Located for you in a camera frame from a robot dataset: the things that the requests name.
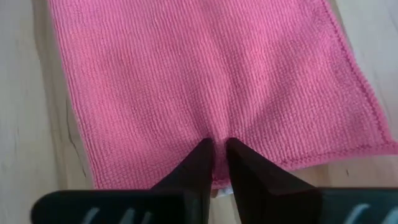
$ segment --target wood grain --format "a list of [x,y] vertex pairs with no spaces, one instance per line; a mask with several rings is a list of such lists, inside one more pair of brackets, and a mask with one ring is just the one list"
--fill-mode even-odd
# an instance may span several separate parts
[[[398,139],[398,1],[332,0],[354,55]],[[28,223],[57,189],[92,188],[45,0],[0,0],[0,223]],[[398,157],[293,172],[318,186],[398,186]],[[233,196],[212,199],[210,223],[239,223]]]

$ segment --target microfiber cloth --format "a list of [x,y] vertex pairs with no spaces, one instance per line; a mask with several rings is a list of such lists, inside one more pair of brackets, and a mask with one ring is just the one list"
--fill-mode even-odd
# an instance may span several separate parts
[[49,0],[98,189],[148,189],[203,139],[287,170],[396,154],[325,0]]

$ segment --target pink fabric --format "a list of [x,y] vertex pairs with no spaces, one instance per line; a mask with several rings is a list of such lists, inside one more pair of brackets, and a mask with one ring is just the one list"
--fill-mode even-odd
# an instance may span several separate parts
[[285,169],[395,154],[324,0],[49,0],[96,188],[146,189],[203,138]]

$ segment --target wooden surface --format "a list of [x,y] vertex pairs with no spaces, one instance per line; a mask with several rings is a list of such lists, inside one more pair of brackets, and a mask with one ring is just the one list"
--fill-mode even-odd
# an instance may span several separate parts
[[[335,0],[358,64],[398,138],[398,1]],[[0,223],[28,223],[57,189],[91,188],[45,0],[0,0]],[[398,157],[297,170],[314,185],[397,186]],[[212,199],[210,223],[239,223],[232,196]]]

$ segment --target black tool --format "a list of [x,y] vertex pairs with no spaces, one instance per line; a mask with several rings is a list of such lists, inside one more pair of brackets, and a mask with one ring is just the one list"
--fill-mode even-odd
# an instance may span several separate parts
[[[231,185],[243,224],[398,223],[398,189],[316,188],[238,139],[226,142]],[[150,190],[66,190],[34,205],[33,224],[208,223],[214,150],[196,148]]]

